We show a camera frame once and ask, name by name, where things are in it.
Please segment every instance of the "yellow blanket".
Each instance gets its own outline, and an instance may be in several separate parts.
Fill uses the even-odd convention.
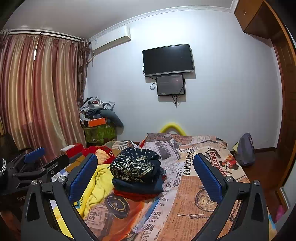
[[[87,216],[90,208],[93,205],[100,203],[114,188],[112,178],[113,175],[109,169],[109,164],[97,166],[95,173],[93,174],[80,199],[80,208],[77,209],[82,218]],[[59,212],[58,207],[55,207],[53,211],[63,234],[73,238]]]

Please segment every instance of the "black bag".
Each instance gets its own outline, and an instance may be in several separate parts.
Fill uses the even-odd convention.
[[[244,134],[239,140],[235,159],[241,166],[250,166],[255,162],[253,140],[250,133]]]

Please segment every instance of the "air conditioner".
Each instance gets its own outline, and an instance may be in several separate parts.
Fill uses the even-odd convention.
[[[131,33],[128,26],[114,29],[100,37],[95,38],[92,43],[94,54],[99,54],[105,50],[131,40]]]

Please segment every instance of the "bed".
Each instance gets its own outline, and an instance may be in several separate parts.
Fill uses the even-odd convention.
[[[125,148],[138,147],[132,141],[112,141],[106,146],[115,154]],[[214,136],[148,133],[138,148],[153,150],[161,156],[161,166],[167,176],[163,183],[164,192],[153,199],[135,202],[111,191],[84,217],[99,240],[191,240],[217,206],[210,200],[193,168],[193,158],[198,153],[204,154],[224,176],[249,183],[227,144]],[[239,205],[240,201],[236,201],[220,236],[228,233]],[[269,240],[275,234],[269,216]]]

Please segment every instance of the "curtain rod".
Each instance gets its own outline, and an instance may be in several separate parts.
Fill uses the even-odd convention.
[[[9,35],[11,35],[11,34],[42,34],[42,35],[57,37],[57,38],[61,38],[61,39],[72,40],[72,41],[76,41],[76,42],[80,41],[80,38],[72,36],[72,35],[62,34],[62,33],[49,31],[49,30],[41,30],[41,29],[13,28],[13,29],[9,30],[8,34]]]

